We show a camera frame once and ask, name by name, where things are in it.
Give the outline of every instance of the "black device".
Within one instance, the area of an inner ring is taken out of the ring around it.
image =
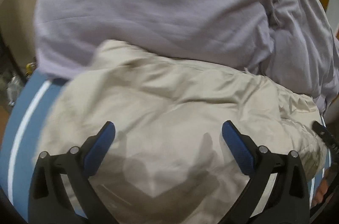
[[[329,137],[323,133],[326,128],[320,124],[315,124],[314,129],[323,137]],[[222,136],[241,171],[250,180],[219,224],[338,223],[339,198],[335,184],[330,187],[335,192],[328,204],[330,210],[327,206],[323,208],[323,204],[310,210],[307,181],[296,151],[284,155],[272,153],[266,146],[258,147],[249,136],[241,134],[231,121],[223,124]],[[29,191],[30,224],[118,224],[88,181],[89,176],[95,175],[98,170],[114,137],[115,127],[107,122],[96,136],[89,137],[81,147],[72,147],[67,153],[56,156],[50,156],[46,151],[40,153]],[[277,173],[277,178],[268,202],[262,213],[251,217],[273,173]],[[61,174],[68,176],[87,218],[74,212]],[[333,183],[338,179],[339,175],[336,175]]]

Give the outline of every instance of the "bed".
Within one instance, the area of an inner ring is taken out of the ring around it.
[[[6,127],[0,150],[0,186],[16,211],[26,221],[34,147],[48,111],[65,83],[66,81],[61,79],[48,80],[36,70],[17,100]],[[325,169],[330,165],[331,155],[328,152],[325,168],[308,183],[310,202]]]

